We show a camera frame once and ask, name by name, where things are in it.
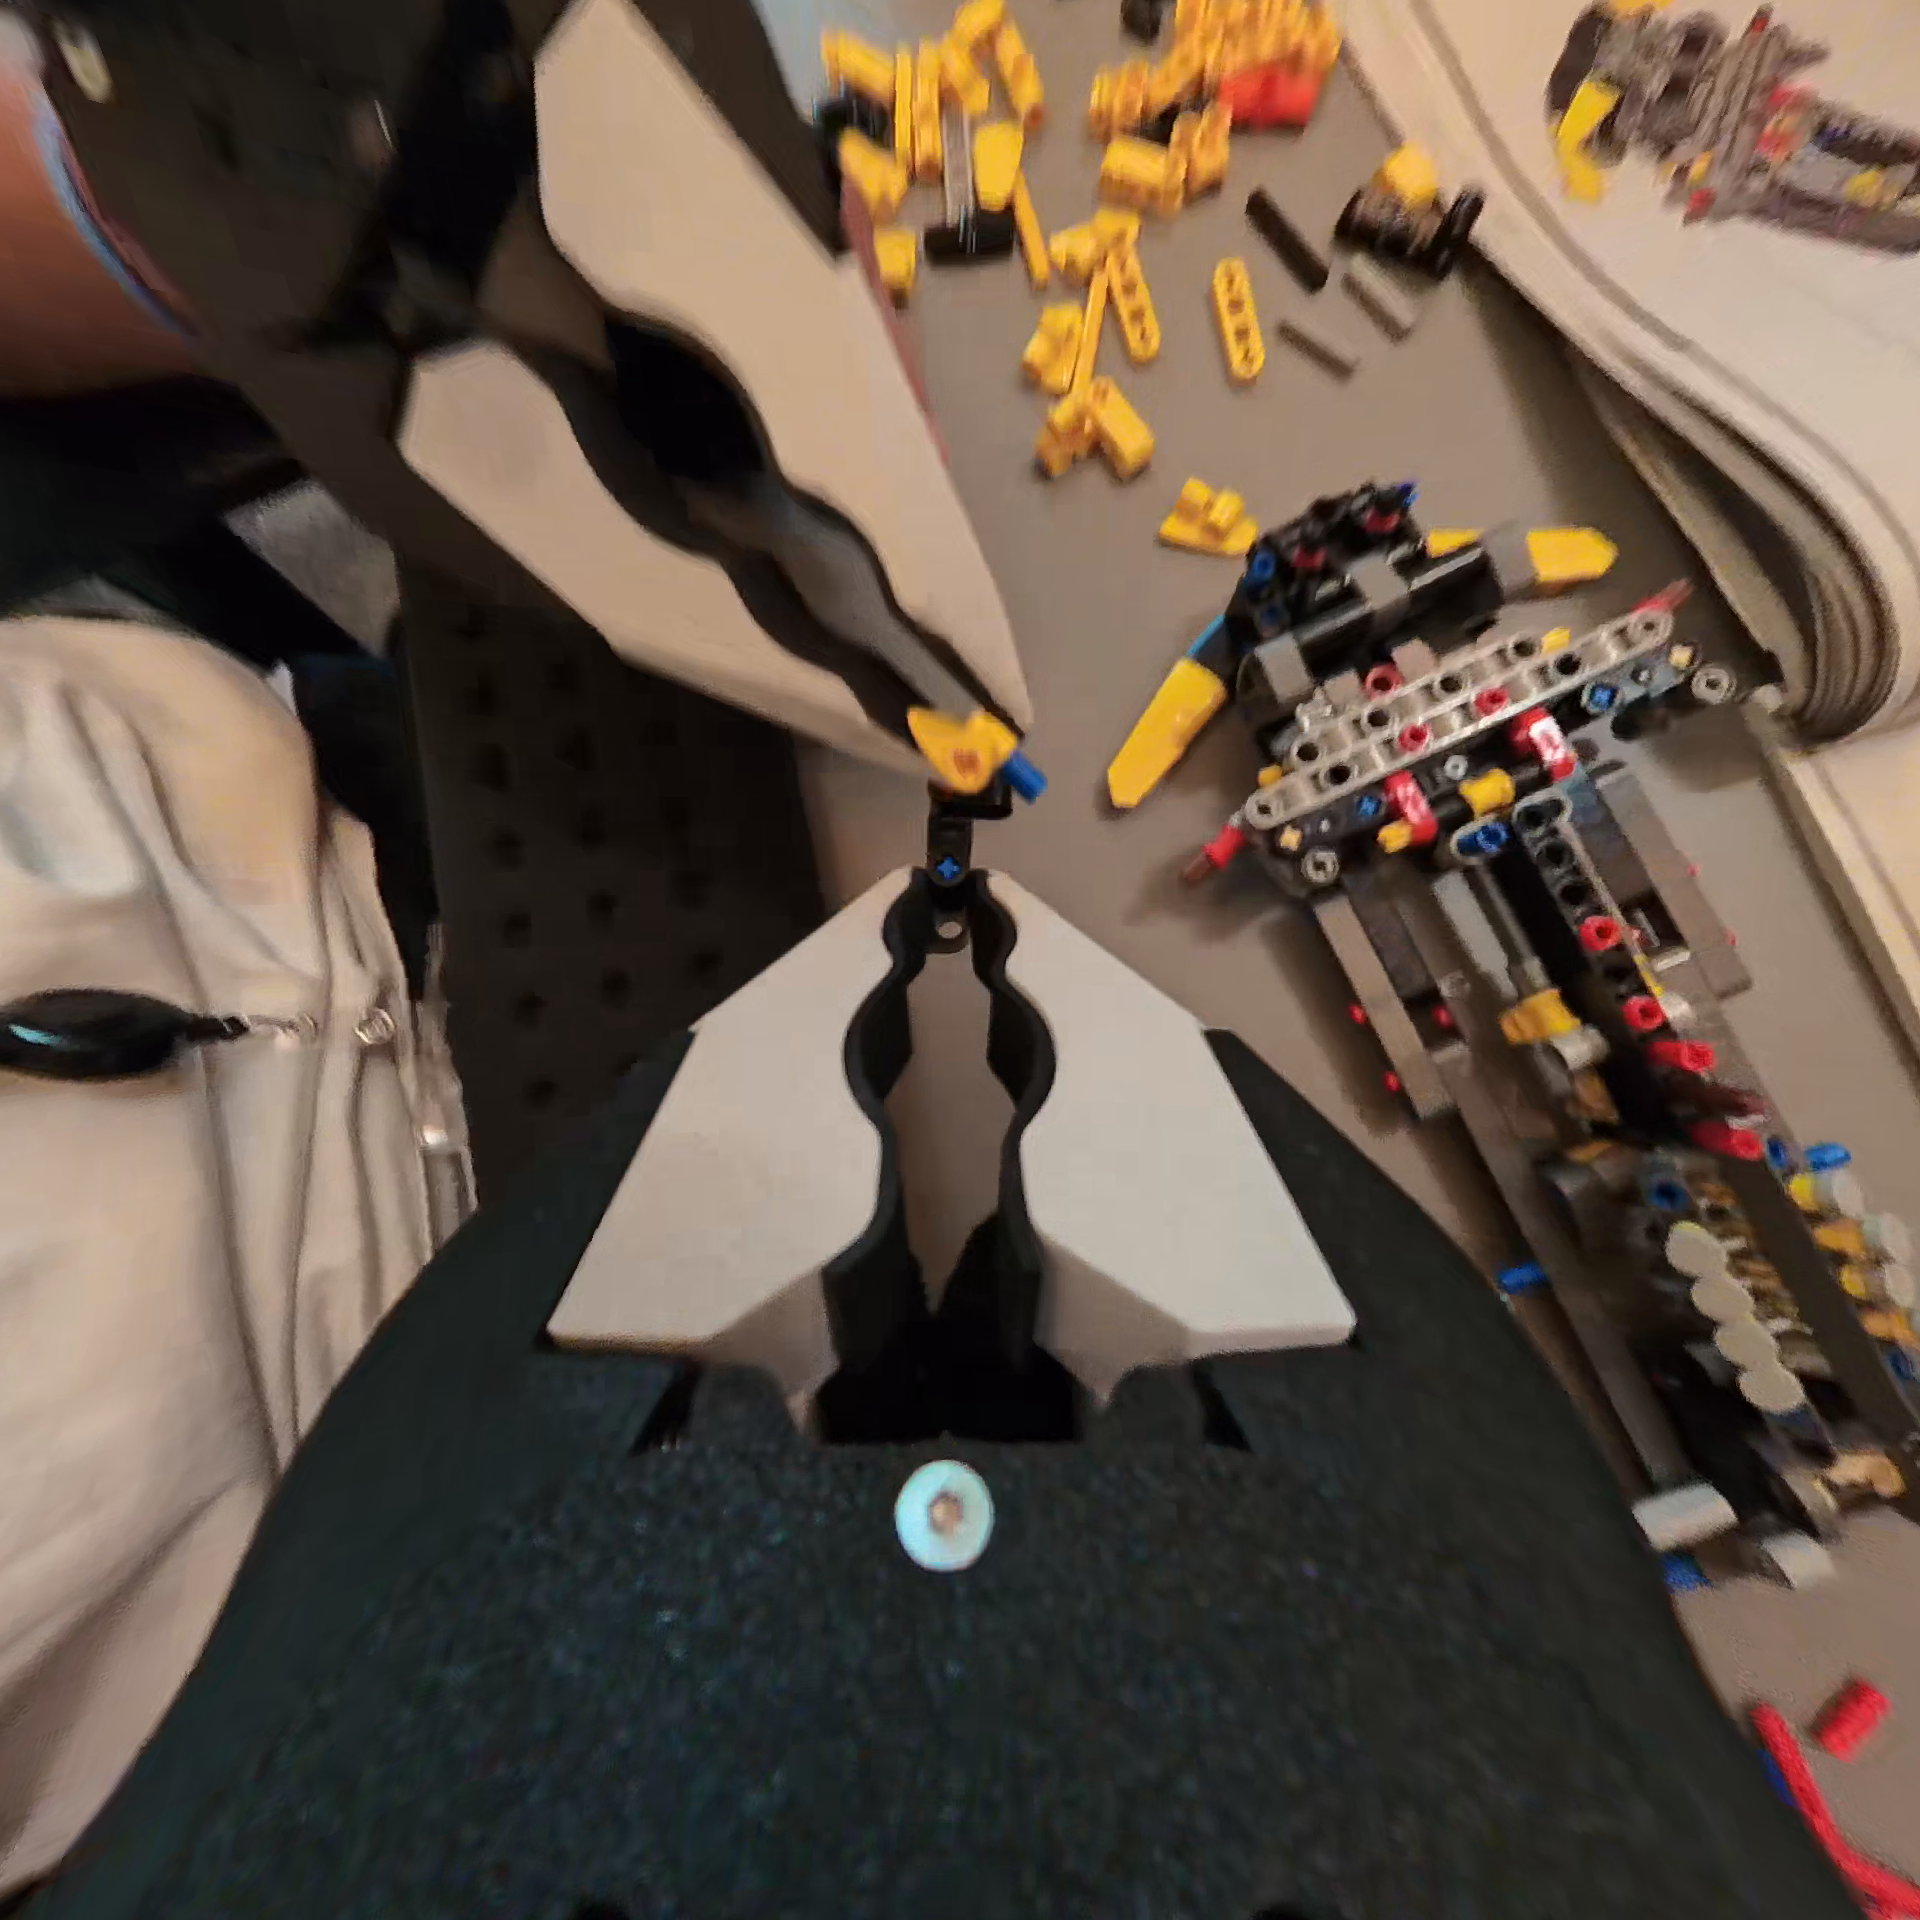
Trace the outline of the yellow lego panel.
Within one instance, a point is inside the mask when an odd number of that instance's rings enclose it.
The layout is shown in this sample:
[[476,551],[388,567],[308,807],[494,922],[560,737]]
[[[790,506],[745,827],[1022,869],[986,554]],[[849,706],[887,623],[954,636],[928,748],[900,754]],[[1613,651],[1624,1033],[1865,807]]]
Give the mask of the yellow lego panel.
[[1224,679],[1208,663],[1176,659],[1109,762],[1109,805],[1135,810],[1210,726],[1226,698]]

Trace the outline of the blue wristband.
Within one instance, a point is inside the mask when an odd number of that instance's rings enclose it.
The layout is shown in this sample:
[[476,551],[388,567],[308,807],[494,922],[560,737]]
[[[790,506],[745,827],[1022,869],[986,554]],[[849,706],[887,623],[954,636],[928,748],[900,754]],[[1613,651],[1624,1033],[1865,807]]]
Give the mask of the blue wristband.
[[72,220],[84,227],[87,244],[114,286],[154,324],[175,334],[196,331],[178,291],[159,275],[137,239],[80,187],[74,187],[74,207]]

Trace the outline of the black and yellow lego connector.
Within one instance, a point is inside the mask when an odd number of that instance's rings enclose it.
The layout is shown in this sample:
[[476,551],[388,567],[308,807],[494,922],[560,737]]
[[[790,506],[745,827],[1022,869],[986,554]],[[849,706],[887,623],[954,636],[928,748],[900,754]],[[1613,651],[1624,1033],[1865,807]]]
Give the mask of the black and yellow lego connector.
[[1446,193],[1434,157],[1402,141],[1349,196],[1333,239],[1337,250],[1445,284],[1472,250],[1484,210],[1480,187]]

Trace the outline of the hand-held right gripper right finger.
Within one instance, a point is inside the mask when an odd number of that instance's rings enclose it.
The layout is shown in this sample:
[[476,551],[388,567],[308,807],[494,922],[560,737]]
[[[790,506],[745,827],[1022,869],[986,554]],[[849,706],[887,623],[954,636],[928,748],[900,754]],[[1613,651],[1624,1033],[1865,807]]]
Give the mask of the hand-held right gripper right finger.
[[1333,1348],[1354,1311],[1206,1029],[1016,881],[1014,995],[1050,1077],[1014,1170],[1040,1241],[1040,1343],[1082,1387],[1217,1356]]

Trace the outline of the lego car model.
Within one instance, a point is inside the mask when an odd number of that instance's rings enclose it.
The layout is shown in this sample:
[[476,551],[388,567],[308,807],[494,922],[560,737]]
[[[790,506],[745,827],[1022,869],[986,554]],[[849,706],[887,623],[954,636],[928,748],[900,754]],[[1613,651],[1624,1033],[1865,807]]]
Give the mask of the lego car model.
[[1258,769],[1186,881],[1271,877],[1388,1094],[1463,1134],[1519,1250],[1495,1284],[1569,1348],[1668,1582],[1812,1588],[1866,1509],[1916,1518],[1912,1237],[1767,1092],[1734,932],[1609,754],[1740,681],[1677,629],[1684,582],[1513,619],[1613,564],[1592,529],[1426,531],[1413,500],[1320,495],[1229,559],[1181,655]]

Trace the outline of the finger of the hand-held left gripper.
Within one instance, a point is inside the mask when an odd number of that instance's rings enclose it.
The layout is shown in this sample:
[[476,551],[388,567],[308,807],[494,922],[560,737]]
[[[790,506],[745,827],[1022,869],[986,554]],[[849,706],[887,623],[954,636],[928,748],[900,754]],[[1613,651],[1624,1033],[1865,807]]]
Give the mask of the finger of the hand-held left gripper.
[[414,358],[414,478],[634,668],[874,764],[920,762],[913,716],[961,716],[941,666],[816,609],[750,502],[676,486],[561,353],[465,340]]
[[935,706],[1029,724],[1016,638],[753,5],[561,10],[534,57],[544,227],[605,309],[735,396],[764,499],[856,563]]

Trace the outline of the pile of yellow lego beams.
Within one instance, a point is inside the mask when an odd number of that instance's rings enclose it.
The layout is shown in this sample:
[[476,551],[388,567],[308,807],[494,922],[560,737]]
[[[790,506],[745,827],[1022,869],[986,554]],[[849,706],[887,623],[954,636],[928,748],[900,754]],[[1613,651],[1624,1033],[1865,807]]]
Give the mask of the pile of yellow lego beams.
[[1237,134],[1310,126],[1342,54],[1329,5],[1119,5],[1119,50],[1046,86],[1014,5],[935,5],[919,34],[818,36],[813,108],[830,175],[856,193],[881,294],[1007,261],[1040,301],[1016,377],[1044,405],[1044,478],[1117,482],[1156,437],[1119,380],[1161,361],[1148,236],[1222,202]]

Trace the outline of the black lego piece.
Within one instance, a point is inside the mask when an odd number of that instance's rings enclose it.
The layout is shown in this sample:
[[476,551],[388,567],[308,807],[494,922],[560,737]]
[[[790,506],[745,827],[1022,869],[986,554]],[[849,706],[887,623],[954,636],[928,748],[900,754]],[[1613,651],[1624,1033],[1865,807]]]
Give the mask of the black lego piece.
[[960,953],[968,946],[974,899],[974,827],[980,818],[972,797],[946,791],[928,795],[922,874],[930,899],[933,953]]

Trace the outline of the short black lego axle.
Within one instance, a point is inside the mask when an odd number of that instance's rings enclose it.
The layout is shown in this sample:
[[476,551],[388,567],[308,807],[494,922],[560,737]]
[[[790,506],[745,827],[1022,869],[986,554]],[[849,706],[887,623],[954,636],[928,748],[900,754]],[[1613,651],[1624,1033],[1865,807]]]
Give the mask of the short black lego axle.
[[1254,187],[1246,203],[1244,218],[1247,227],[1262,238],[1272,258],[1282,265],[1286,277],[1306,294],[1318,297],[1328,287],[1329,257],[1328,246],[1313,239],[1284,205],[1265,189]]

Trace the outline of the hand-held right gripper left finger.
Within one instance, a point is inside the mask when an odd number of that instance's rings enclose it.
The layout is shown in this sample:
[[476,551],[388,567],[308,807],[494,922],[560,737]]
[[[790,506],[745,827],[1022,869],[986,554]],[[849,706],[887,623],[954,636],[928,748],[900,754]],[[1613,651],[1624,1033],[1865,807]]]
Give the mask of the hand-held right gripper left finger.
[[546,1332],[572,1354],[746,1366],[788,1403],[837,1372],[828,1265],[880,1199],[848,1030],[892,971],[892,871],[722,999],[690,1044]]

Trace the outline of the lego instruction booklet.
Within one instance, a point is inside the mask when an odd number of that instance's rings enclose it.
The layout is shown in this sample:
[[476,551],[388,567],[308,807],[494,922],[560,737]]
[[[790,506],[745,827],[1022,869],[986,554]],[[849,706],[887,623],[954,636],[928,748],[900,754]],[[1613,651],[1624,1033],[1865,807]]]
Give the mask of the lego instruction booklet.
[[1760,723],[1916,1042],[1916,5],[1344,5],[1388,126],[1783,676]]

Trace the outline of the pile of small lego pins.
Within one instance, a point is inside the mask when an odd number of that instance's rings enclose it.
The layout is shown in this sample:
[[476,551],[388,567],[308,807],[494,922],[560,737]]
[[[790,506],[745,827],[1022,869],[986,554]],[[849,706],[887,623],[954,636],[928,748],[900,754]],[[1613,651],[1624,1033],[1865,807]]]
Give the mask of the pile of small lego pins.
[[1863,1677],[1842,1679],[1812,1711],[1752,1698],[1742,1707],[1765,1774],[1856,1909],[1917,1916],[1916,1725]]

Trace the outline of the small yellow lego piece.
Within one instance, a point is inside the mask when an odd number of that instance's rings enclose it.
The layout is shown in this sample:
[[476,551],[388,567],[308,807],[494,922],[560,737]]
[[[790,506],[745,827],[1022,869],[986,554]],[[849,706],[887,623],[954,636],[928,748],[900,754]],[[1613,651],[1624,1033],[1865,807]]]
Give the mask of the small yellow lego piece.
[[1246,499],[1197,476],[1183,479],[1156,531],[1167,548],[1217,559],[1247,558],[1257,537],[1258,523]]

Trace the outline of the black foam mat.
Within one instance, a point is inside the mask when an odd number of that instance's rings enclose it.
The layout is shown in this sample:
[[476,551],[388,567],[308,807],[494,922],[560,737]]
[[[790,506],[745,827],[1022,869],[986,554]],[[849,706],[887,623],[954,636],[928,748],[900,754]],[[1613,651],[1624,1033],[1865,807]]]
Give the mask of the black foam mat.
[[783,732],[416,563],[394,638],[489,1199],[816,930],[825,891]]

